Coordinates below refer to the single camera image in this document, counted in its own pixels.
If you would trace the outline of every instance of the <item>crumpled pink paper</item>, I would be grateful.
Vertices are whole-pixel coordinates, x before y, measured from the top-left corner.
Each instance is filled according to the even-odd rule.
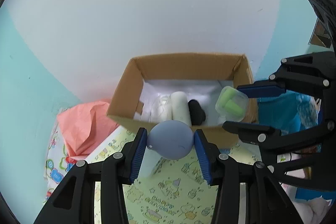
[[[95,101],[74,106],[57,115],[70,157],[90,154],[119,126],[106,116],[109,105]]]

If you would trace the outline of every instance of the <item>light blue wall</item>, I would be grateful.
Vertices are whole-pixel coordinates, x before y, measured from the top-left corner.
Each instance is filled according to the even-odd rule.
[[[60,107],[80,101],[56,80],[0,8],[0,191],[21,224],[31,224],[46,195],[43,166]]]
[[[308,0],[280,0],[278,19],[255,80],[268,78],[285,57],[304,54],[316,23]]]

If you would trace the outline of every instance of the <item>white wall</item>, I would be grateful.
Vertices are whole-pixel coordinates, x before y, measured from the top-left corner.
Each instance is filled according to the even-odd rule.
[[[7,0],[43,65],[83,101],[111,97],[133,56],[246,53],[255,73],[279,0]]]

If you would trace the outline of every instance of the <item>gray-blue egg-shaped object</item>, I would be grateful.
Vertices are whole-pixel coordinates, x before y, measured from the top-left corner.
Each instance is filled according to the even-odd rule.
[[[147,138],[147,148],[168,160],[187,156],[194,145],[194,134],[184,122],[164,121],[152,128]]]

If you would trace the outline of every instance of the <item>open cardboard box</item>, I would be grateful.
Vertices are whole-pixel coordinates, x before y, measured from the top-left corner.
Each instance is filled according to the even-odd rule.
[[[150,89],[146,88],[145,90],[144,88],[148,87],[148,83],[155,83],[154,80],[171,80],[172,82],[175,80],[199,80],[198,87],[202,85],[202,81],[207,85],[211,81],[219,84],[222,81],[232,81],[235,88],[238,85],[253,83],[251,68],[245,55],[176,53],[134,57],[125,68],[113,95],[107,116],[132,132],[137,132],[140,127],[146,128],[149,132],[156,123],[144,121],[145,115],[141,116],[141,114],[151,102],[151,100],[147,100],[144,104],[143,99],[146,97],[155,98],[158,95],[155,92],[150,95],[148,93]],[[242,122],[254,123],[257,122],[257,119],[257,102],[255,99],[250,99]],[[199,128],[203,130],[208,142],[216,144],[219,148],[230,148],[238,142],[237,135],[226,132],[221,126],[214,124],[191,127],[193,131]]]

